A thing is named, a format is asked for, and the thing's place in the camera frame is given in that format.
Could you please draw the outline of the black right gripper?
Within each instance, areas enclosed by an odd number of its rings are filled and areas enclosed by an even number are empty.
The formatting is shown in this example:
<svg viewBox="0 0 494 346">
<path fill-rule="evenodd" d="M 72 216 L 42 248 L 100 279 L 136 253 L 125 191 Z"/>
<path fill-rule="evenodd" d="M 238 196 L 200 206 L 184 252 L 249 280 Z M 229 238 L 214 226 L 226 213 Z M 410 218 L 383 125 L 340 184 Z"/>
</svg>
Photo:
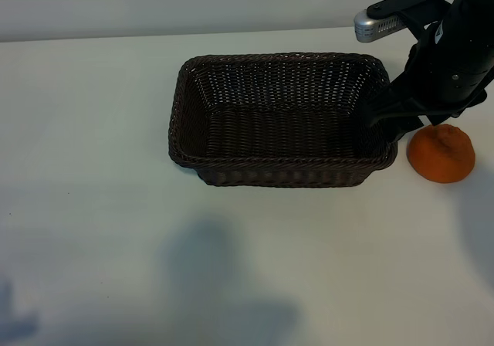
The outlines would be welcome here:
<svg viewBox="0 0 494 346">
<path fill-rule="evenodd" d="M 389 141 L 440 124 L 482 103 L 493 81 L 493 34 L 424 29 L 411 47 L 404 72 L 368 100 L 368 125 L 389 123 Z"/>
</svg>

